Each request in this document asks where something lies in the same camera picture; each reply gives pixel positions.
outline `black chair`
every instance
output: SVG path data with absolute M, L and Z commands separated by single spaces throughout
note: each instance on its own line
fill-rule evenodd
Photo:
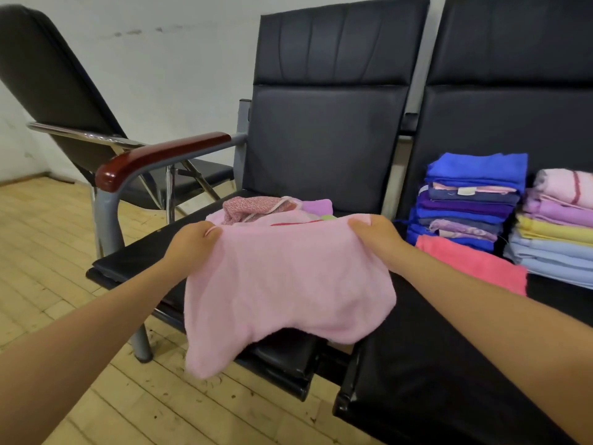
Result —
M 124 150 L 145 145 L 126 138 L 68 44 L 39 11 L 0 6 L 0 79 L 35 119 L 29 128 L 51 134 L 83 174 L 92 198 L 97 169 Z M 176 170 L 159 168 L 139 176 L 122 200 L 167 209 L 171 220 L 175 205 L 204 191 L 218 200 L 212 186 L 233 179 L 232 167 L 199 159 L 177 164 Z
M 379 213 L 428 4 L 375 0 L 263 16 L 247 147 L 235 154 L 242 190 L 229 197 L 329 198 L 336 215 Z M 160 259 L 183 225 L 221 208 L 218 201 L 123 248 L 115 217 L 122 181 L 232 140 L 240 141 L 216 133 L 183 149 L 156 146 L 135 167 L 140 150 L 132 150 L 100 168 L 98 219 L 112 235 L 113 254 L 87 276 L 108 288 L 128 280 Z M 181 331 L 183 294 L 180 284 L 154 313 Z M 151 358 L 144 328 L 132 342 L 138 359 Z M 331 353 L 325 340 L 285 329 L 249 346 L 237 362 L 303 399 Z
M 446 1 L 399 219 L 444 152 L 526 152 L 531 181 L 542 168 L 593 171 L 591 18 L 593 0 Z M 411 285 L 393 281 L 397 305 L 358 344 L 335 415 L 386 443 L 573 443 Z M 593 326 L 593 292 L 535 275 L 527 291 Z

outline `red patterned cloth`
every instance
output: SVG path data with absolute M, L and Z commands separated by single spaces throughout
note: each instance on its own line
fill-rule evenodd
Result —
M 299 207 L 299 202 L 290 197 L 234 197 L 222 204 L 224 209 L 223 225 L 248 223 L 267 214 L 286 212 Z

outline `wooden floor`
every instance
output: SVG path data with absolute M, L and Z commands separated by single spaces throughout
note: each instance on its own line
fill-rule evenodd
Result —
M 164 224 L 121 203 L 127 243 Z M 105 292 L 87 280 L 95 256 L 88 191 L 47 178 L 0 187 L 0 350 Z M 126 344 L 46 444 L 378 444 L 331 415 L 338 387 L 316 377 L 305 402 L 232 363 L 208 380 L 184 372 L 186 337 L 151 317 L 155 360 Z

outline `yellow towel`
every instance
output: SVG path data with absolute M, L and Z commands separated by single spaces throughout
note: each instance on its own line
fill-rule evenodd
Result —
M 593 228 L 568 227 L 517 215 L 519 233 L 526 239 L 558 240 L 593 247 Z

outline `chrome armrest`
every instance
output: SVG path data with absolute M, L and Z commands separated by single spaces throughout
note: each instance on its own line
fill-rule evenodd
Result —
M 90 131 L 83 131 L 74 128 L 65 128 L 63 126 L 47 125 L 45 123 L 38 123 L 33 121 L 27 123 L 27 127 L 33 131 L 40 133 L 51 134 L 52 136 L 63 136 L 78 141 L 100 143 L 101 145 L 116 146 L 126 150 L 139 148 L 145 146 L 145 143 L 138 141 L 131 141 L 126 138 L 119 138 L 115 136 L 104 136 L 103 134 L 91 133 Z

